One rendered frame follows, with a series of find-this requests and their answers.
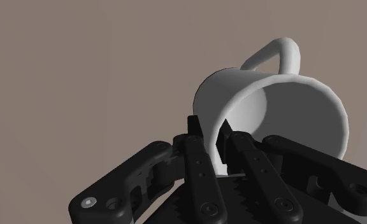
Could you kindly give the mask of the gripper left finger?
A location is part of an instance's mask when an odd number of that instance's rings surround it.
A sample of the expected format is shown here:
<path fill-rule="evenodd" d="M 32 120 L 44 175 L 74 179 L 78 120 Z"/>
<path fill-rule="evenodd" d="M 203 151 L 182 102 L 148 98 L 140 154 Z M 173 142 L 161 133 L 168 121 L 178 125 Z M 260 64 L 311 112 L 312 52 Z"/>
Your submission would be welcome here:
<path fill-rule="evenodd" d="M 184 200 L 194 224 L 226 224 L 227 209 L 205 151 L 196 115 L 173 143 L 154 141 L 75 196 L 72 224 L 135 224 L 176 180 L 184 179 Z"/>

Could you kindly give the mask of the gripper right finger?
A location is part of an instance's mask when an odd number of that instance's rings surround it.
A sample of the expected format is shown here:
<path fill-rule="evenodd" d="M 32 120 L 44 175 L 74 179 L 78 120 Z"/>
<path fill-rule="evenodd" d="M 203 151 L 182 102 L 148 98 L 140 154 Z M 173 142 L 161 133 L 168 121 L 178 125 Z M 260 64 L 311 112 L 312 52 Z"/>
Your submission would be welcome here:
<path fill-rule="evenodd" d="M 223 121 L 217 149 L 229 171 L 245 173 L 261 204 L 265 224 L 306 224 L 317 207 L 307 209 L 291 188 L 328 206 L 330 196 L 344 210 L 367 217 L 367 170 L 278 135 L 261 142 L 233 131 Z"/>

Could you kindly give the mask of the white mug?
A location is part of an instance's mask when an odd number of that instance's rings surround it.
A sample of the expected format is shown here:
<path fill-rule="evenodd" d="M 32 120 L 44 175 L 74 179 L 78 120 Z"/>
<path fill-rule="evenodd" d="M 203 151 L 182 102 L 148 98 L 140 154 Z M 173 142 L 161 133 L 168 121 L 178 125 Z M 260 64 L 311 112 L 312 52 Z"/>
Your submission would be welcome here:
<path fill-rule="evenodd" d="M 217 150 L 224 121 L 256 140 L 279 135 L 332 157 L 344 157 L 349 141 L 344 105 L 330 87 L 301 75 L 300 63 L 297 43 L 277 38 L 241 67 L 216 71 L 200 84 L 192 108 L 217 175 L 227 174 Z"/>

